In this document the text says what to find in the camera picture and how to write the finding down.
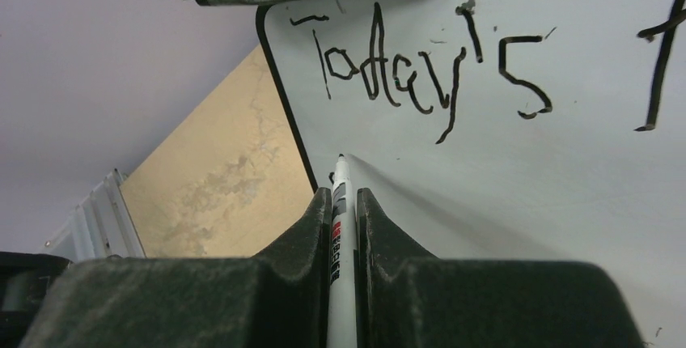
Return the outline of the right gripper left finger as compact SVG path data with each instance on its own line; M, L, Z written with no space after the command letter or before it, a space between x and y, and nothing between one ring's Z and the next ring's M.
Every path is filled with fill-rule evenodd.
M107 258L49 289L24 347L321 347L332 194L252 257Z

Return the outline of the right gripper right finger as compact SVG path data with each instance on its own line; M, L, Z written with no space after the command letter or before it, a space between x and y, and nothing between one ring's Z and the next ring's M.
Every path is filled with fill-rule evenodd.
M577 261L441 259L358 190L368 347L640 347L616 284Z

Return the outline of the white black marker pen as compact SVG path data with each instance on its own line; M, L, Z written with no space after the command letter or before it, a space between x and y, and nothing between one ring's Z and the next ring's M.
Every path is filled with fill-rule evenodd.
M358 346L356 192L343 154L332 174L327 347Z

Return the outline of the black framed whiteboard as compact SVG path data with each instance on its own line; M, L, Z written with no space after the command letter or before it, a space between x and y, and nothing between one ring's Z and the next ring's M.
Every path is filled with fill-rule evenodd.
M685 0L302 0L256 26L315 187L339 155L445 258L587 261L685 344Z

